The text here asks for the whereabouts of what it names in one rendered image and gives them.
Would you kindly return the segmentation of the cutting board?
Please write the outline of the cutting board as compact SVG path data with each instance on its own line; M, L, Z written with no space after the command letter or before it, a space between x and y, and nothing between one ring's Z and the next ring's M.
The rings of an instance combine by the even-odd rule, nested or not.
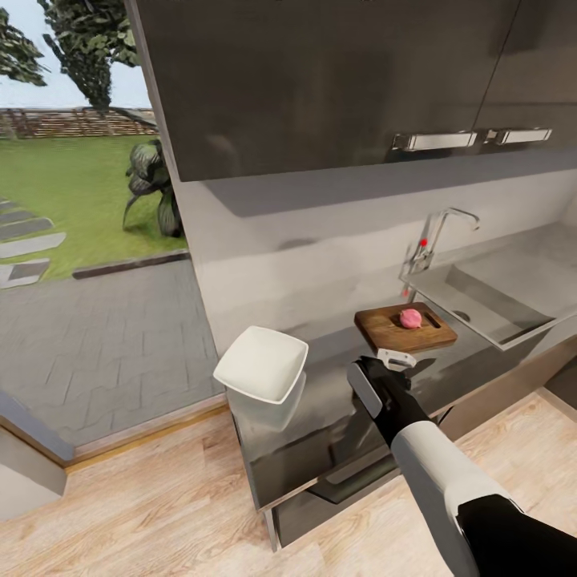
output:
M416 309L422 318L422 327L404 327L401 313ZM414 302L403 305L356 312L356 322L377 352L379 349L410 352L456 342L458 335L427 304Z

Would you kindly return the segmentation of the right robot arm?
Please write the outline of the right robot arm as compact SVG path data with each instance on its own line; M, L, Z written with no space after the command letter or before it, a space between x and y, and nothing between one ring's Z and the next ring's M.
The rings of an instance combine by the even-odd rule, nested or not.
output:
M379 349L347 379L405 476L435 546L454 577L577 577L577 538L528 517L406 393L406 352Z

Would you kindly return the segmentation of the vidalia onion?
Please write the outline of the vidalia onion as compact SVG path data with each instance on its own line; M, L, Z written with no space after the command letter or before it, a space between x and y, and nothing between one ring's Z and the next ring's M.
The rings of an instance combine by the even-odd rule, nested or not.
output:
M420 313L418 313L416 309L404 309L401 313L401 324L404 325L404 327L410 327L411 329L422 327L422 318L420 317Z

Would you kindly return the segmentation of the parer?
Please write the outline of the parer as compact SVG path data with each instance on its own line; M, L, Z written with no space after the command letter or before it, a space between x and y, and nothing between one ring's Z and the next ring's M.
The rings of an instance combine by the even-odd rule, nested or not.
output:
M403 369L402 372L405 374L405 379L410 378L415 373L418 373L421 369L424 369L428 365L431 365L435 361L435 358L427 358L425 360L415 362L412 368Z

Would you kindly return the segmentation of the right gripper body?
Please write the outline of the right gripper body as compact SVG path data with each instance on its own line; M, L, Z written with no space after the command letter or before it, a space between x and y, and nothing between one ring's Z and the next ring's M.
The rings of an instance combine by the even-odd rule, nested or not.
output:
M401 388L405 388L405 374L402 371L393 371L392 369L389 369L388 372L389 375L399 383Z

